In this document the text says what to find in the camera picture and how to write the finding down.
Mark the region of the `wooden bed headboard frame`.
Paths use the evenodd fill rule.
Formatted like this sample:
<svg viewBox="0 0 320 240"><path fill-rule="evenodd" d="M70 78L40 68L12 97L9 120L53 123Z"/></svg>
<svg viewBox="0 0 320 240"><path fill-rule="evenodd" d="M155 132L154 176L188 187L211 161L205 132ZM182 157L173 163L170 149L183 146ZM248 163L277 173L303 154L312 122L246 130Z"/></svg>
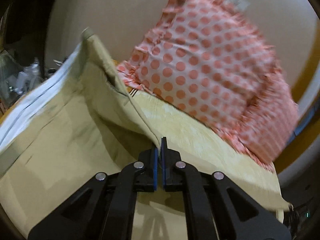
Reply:
<svg viewBox="0 0 320 240"><path fill-rule="evenodd" d="M292 89L299 106L299 123L294 139L275 161L281 179L303 172L318 157L319 149L319 21L312 50Z"/></svg>

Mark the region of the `beige khaki pants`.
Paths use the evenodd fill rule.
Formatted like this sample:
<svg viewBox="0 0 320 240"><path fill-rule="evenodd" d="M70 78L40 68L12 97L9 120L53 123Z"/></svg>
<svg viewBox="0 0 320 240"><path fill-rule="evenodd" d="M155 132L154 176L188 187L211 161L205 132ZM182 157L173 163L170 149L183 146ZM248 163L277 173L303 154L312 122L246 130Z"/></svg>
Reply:
<svg viewBox="0 0 320 240"><path fill-rule="evenodd" d="M162 137L181 151L189 120L147 93L131 95L99 37L85 29L60 69L1 124L1 218L27 237L97 173L120 172Z"/></svg>

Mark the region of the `pink polka dot pillow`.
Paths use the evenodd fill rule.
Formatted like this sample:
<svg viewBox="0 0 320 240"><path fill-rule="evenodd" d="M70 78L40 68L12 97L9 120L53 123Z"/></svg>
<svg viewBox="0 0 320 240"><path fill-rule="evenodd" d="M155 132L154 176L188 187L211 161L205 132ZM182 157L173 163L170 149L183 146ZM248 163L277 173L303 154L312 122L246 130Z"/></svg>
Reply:
<svg viewBox="0 0 320 240"><path fill-rule="evenodd" d="M298 122L274 50L229 0L169 0L117 71L268 170Z"/></svg>

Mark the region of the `cream yellow bed cover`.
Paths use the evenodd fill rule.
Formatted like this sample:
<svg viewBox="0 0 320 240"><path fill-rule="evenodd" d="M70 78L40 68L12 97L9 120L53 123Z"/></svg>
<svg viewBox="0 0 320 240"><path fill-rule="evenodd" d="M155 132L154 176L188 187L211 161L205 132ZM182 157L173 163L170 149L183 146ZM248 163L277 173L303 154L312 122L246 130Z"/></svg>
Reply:
<svg viewBox="0 0 320 240"><path fill-rule="evenodd" d="M149 93L126 87L150 124L168 139L168 146L199 171L220 171L280 222L289 203L280 192L274 165L261 166L249 155L236 152L210 128Z"/></svg>

